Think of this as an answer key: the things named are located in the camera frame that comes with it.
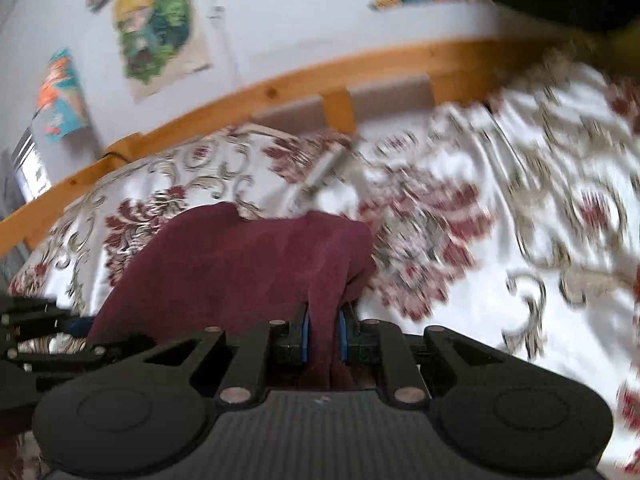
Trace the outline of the maroon small garment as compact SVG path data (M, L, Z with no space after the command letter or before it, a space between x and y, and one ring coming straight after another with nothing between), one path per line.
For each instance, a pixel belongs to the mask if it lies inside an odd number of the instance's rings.
M196 207L168 221L132 258L88 339L110 344L143 334L163 342L207 326L239 336L307 307L304 384L350 387L336 320L374 273L372 248L366 224L333 214L247 220L230 203Z

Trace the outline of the white floral satin bedspread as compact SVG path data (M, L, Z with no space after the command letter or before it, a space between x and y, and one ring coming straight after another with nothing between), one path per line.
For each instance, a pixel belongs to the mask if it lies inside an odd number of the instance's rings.
M639 474L639 85L553 53L485 104L386 117L358 136L222 128L133 162L66 206L10 283L95 315L177 214L229 202L367 223L358 306L440 324L584 382L611 405L600 461Z

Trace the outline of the window with metal frame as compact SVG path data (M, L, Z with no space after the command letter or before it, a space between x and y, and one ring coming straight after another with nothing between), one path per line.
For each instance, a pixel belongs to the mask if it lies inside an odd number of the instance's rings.
M31 202L50 190L51 181L31 128L25 129L12 152L11 160L18 186L26 202Z

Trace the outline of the blue orange wall drawing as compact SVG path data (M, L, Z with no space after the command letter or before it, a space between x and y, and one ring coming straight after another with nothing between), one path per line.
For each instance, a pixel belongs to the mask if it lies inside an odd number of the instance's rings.
M69 48L54 52L40 84L34 118L43 117L43 132L57 141L88 128L90 118L84 92Z

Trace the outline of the wooden bed frame rail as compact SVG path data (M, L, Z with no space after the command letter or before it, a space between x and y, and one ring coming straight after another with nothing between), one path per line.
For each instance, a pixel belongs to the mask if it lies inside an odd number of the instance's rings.
M425 76L436 103L480 101L520 68L539 62L547 50L565 46L590 51L594 43L585 35L573 35L408 44L336 58L252 84L149 133L136 132L113 143L97 162L3 219L1 251L7 254L18 245L35 248L68 204L116 169L268 110L318 96L326 125L353 133L352 88Z

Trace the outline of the green-haired girl wall drawing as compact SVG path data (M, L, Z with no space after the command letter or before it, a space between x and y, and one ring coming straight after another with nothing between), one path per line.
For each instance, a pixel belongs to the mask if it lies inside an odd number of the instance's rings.
M113 25L134 102L212 66L193 0L115 0Z

